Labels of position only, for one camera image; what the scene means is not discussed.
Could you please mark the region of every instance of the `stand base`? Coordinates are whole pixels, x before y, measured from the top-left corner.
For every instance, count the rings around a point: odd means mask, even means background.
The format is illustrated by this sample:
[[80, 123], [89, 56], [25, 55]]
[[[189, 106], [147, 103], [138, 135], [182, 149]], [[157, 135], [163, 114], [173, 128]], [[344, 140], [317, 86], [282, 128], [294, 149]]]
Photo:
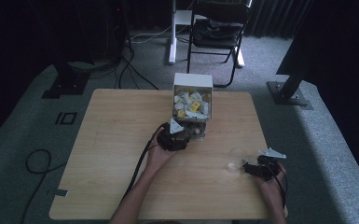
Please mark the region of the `stand base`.
[[59, 99], [61, 95], [81, 95], [86, 88], [90, 73], [76, 73], [77, 78], [71, 86], [63, 86], [61, 76], [58, 75], [50, 90], [43, 93], [42, 99]]
[[281, 91], [283, 84], [284, 82], [267, 82], [267, 86], [269, 87], [269, 91], [271, 92], [276, 105], [299, 105], [303, 110], [313, 110], [311, 102], [304, 99], [300, 89], [297, 89], [295, 94], [289, 99], [281, 97], [279, 92]]

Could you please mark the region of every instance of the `forearm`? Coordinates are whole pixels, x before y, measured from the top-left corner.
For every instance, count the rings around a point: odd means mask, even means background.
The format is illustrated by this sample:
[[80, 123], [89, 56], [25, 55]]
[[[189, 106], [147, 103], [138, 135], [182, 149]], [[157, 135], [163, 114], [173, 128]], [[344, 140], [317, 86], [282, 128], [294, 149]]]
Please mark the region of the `forearm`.
[[284, 209], [282, 207], [282, 199], [280, 194], [266, 194], [263, 193], [263, 197], [266, 201], [267, 206], [270, 211], [270, 219], [273, 224], [285, 224], [286, 217], [284, 214]]
[[133, 224], [138, 219], [145, 196], [156, 176], [155, 171], [145, 170], [118, 206], [115, 214], [110, 218], [109, 224]]

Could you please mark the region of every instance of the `black cable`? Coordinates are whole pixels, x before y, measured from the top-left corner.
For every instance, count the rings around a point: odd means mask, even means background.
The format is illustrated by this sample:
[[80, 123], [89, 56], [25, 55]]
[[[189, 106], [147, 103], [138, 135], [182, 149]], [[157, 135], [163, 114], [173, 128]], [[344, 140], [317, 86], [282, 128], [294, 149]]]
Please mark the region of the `black cable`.
[[142, 161], [143, 161], [144, 158], [145, 158], [146, 152], [147, 152], [150, 148], [157, 146], [157, 145], [155, 145], [155, 146], [150, 147], [150, 144], [152, 143], [152, 141], [153, 141], [153, 139], [155, 138], [156, 134], [159, 132], [159, 130], [160, 130], [163, 126], [164, 126], [164, 124], [159, 125], [159, 127], [155, 130], [155, 132], [153, 133], [153, 135], [152, 135], [152, 137], [150, 138], [150, 140], [147, 142], [147, 144], [146, 144], [146, 146], [145, 146], [145, 149], [144, 149], [144, 151], [142, 152], [141, 157], [139, 158], [138, 164], [136, 164], [136, 168], [135, 168], [135, 171], [133, 172], [131, 182], [130, 182], [129, 186], [127, 187], [126, 192], [124, 193], [123, 198], [121, 199], [121, 202], [124, 200], [124, 198], [127, 196], [127, 194], [129, 194], [130, 190], [132, 189], [132, 186], [133, 186], [133, 184], [135, 183], [136, 176], [138, 176], [139, 168], [141, 167]]
[[284, 195], [286, 195], [286, 194], [287, 194], [287, 190], [289, 189], [289, 186], [288, 186], [288, 184], [287, 184], [287, 176], [286, 176], [286, 174], [284, 173], [284, 171], [281, 169], [281, 167], [278, 166], [278, 169], [283, 173], [283, 176], [284, 176], [285, 186], [286, 186], [285, 191], [284, 191]]
[[179, 40], [182, 43], [188, 43], [188, 39], [186, 39], [186, 38], [177, 36], [176, 39]]
[[95, 65], [89, 68], [81, 68], [71, 65], [72, 69], [74, 69], [77, 72], [87, 72], [87, 73], [94, 73], [94, 72], [103, 72], [103, 71], [109, 71], [112, 68], [117, 68], [119, 65], [120, 60], [119, 59], [113, 59], [110, 60], [108, 63], [104, 63], [101, 65]]
[[[281, 185], [281, 182], [278, 180], [277, 176], [274, 174], [274, 172], [272, 171], [272, 169], [269, 167], [269, 163], [268, 163], [265, 159], [263, 159], [263, 162], [264, 162], [264, 164], [266, 165], [266, 167], [269, 169], [269, 171], [270, 171], [271, 174], [272, 174], [272, 177], [274, 177], [274, 179], [275, 179], [275, 180], [277, 181], [277, 183], [278, 183], [279, 188], [281, 189], [282, 204], [283, 204], [283, 208], [284, 208], [285, 205], [286, 205], [286, 191], [283, 190], [283, 187], [282, 187], [282, 185]], [[286, 184], [287, 184], [286, 175], [284, 174], [284, 172], [282, 172], [282, 173], [283, 173], [283, 176], [284, 176], [284, 178], [285, 178], [285, 180], [286, 180]]]
[[[45, 152], [48, 154], [48, 165], [46, 166], [45, 170], [44, 171], [35, 171], [35, 170], [32, 170], [29, 166], [29, 160], [31, 159], [31, 157], [36, 153], [36, 152]], [[45, 177], [48, 173], [52, 172], [52, 171], [55, 171], [61, 167], [63, 167], [64, 165], [66, 165], [66, 162], [64, 162], [63, 164], [61, 165], [58, 165], [52, 169], [49, 169], [50, 168], [50, 165], [51, 165], [51, 154], [48, 150], [46, 149], [37, 149], [37, 150], [34, 150], [32, 151], [30, 154], [28, 154], [27, 156], [27, 159], [25, 160], [25, 167], [27, 169], [27, 171], [31, 174], [34, 174], [34, 175], [42, 175], [42, 178], [40, 179], [39, 183], [37, 184], [37, 187], [35, 188], [31, 198], [28, 200], [28, 203], [27, 205], [25, 206], [25, 210], [22, 214], [22, 217], [21, 217], [21, 224], [24, 223], [24, 220], [25, 220], [25, 217], [27, 215], [27, 212], [28, 212], [28, 209], [30, 207], [30, 204], [32, 202], [32, 200], [34, 199], [34, 196], [36, 195], [37, 191], [39, 190], [40, 186], [42, 185], [43, 181], [45, 180]]]
[[124, 59], [127, 62], [127, 64], [124, 66], [123, 70], [120, 73], [120, 76], [118, 77], [118, 88], [119, 89], [121, 89], [121, 79], [123, 78], [124, 71], [128, 68], [128, 66], [130, 65], [130, 62], [132, 61], [132, 59], [135, 55], [135, 52], [133, 51], [133, 49], [130, 49], [130, 53], [131, 53], [131, 58], [129, 61], [127, 61], [127, 59], [124, 58], [124, 56], [121, 56], [121, 58]]
[[115, 89], [117, 86], [117, 82], [118, 82], [118, 77], [117, 77], [117, 70], [115, 70], [115, 85], [113, 86], [113, 88]]
[[138, 86], [138, 83], [136, 83], [135, 78], [133, 78], [131, 69], [129, 69], [129, 71], [130, 71], [130, 77], [131, 77], [133, 83], [135, 83], [136, 88], [137, 88], [138, 90], [140, 90], [140, 89], [139, 89], [139, 86]]
[[106, 74], [103, 74], [103, 75], [101, 75], [101, 76], [99, 76], [99, 77], [89, 77], [89, 79], [100, 79], [100, 78], [102, 78], [102, 77], [107, 77], [107, 76], [109, 76], [110, 74], [112, 74], [113, 72], [115, 72], [116, 73], [116, 68], [114, 68], [114, 69], [112, 69], [111, 71], [109, 71], [109, 72], [107, 72]]
[[153, 83], [152, 83], [151, 81], [149, 81], [147, 78], [145, 78], [144, 76], [142, 76], [142, 75], [132, 66], [131, 62], [127, 61], [127, 59], [125, 59], [124, 57], [123, 57], [123, 59], [130, 65], [130, 67], [133, 69], [133, 71], [136, 72], [136, 74], [138, 74], [139, 77], [143, 78], [146, 82], [148, 82], [150, 85], [152, 85], [156, 90], [159, 89], [155, 84], [153, 84]]

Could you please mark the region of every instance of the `gray carpet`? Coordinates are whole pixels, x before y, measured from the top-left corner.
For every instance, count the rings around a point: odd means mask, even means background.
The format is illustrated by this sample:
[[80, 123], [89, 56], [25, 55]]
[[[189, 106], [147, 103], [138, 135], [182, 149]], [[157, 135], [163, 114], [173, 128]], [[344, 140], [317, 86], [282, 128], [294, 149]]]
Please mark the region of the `gray carpet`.
[[[237, 69], [231, 86], [214, 91], [250, 92], [268, 146], [287, 155], [283, 164], [289, 178], [289, 223], [359, 223], [359, 168], [316, 87], [306, 82], [300, 85], [314, 110], [276, 105], [269, 94], [267, 81], [287, 79], [274, 74], [290, 44], [290, 40], [280, 38], [245, 37], [242, 44], [245, 66]], [[133, 44], [135, 56], [131, 64], [160, 89], [171, 90], [174, 73], [186, 72], [186, 46], [186, 43], [178, 42], [176, 64], [168, 65], [167, 38]], [[130, 58], [127, 49], [124, 54]], [[191, 73], [213, 75], [214, 82], [228, 81], [231, 63], [221, 63], [224, 57], [193, 57]], [[35, 78], [0, 129], [0, 223], [21, 223], [26, 204], [42, 177], [27, 172], [27, 155], [45, 148], [51, 152], [50, 168], [66, 162], [92, 92], [99, 88], [116, 88], [123, 67], [124, 63], [116, 72], [92, 74], [83, 95], [63, 95], [55, 100], [42, 100], [41, 96], [51, 86], [56, 71], [49, 67]], [[128, 70], [122, 78], [121, 88], [137, 88], [131, 74], [141, 89], [153, 89], [134, 71], [130, 73]], [[60, 113], [73, 112], [77, 113], [74, 124], [56, 124]], [[31, 167], [34, 169], [43, 169], [46, 164], [46, 155], [32, 157]], [[63, 168], [60, 168], [47, 174], [24, 223], [106, 223], [105, 220], [56, 221], [49, 218], [48, 210], [62, 173]]]

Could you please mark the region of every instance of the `chair leg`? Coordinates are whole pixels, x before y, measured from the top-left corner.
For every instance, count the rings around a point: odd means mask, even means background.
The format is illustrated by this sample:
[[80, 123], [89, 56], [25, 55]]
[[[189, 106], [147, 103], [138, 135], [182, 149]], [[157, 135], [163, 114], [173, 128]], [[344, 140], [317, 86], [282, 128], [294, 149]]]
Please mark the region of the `chair leg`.
[[187, 50], [187, 73], [190, 73], [190, 59], [191, 59], [191, 45], [193, 44], [192, 41], [192, 34], [190, 34], [190, 37], [188, 39], [188, 50]]
[[238, 54], [239, 54], [239, 50], [237, 50], [237, 52], [235, 53], [235, 56], [234, 56], [234, 62], [232, 64], [232, 70], [231, 70], [231, 77], [229, 79], [229, 82], [227, 84], [224, 84], [224, 85], [214, 85], [214, 87], [217, 87], [217, 88], [225, 88], [229, 85], [231, 85], [232, 83], [232, 80], [234, 80], [234, 74], [235, 74], [235, 68], [237, 67], [237, 61], [238, 61]]
[[228, 61], [229, 56], [231, 56], [231, 54], [232, 54], [232, 51], [233, 51], [233, 49], [231, 49], [231, 50], [229, 51], [229, 54], [228, 54], [228, 56], [227, 56], [226, 60], [224, 61], [224, 63], [226, 63], [226, 62]]

